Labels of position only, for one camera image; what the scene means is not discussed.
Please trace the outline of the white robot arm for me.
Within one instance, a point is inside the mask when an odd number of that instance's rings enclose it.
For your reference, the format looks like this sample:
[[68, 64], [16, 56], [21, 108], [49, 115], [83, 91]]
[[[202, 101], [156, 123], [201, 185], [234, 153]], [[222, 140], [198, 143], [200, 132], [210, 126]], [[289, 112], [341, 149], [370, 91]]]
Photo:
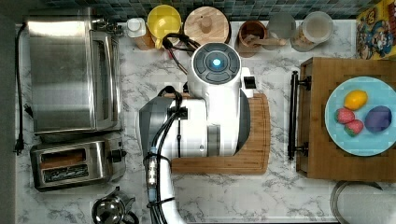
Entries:
[[230, 157], [248, 140], [252, 92], [243, 79], [249, 76], [235, 49], [206, 43], [191, 56], [189, 96], [167, 86], [139, 110], [136, 135], [152, 224], [186, 224], [177, 211], [172, 159]]

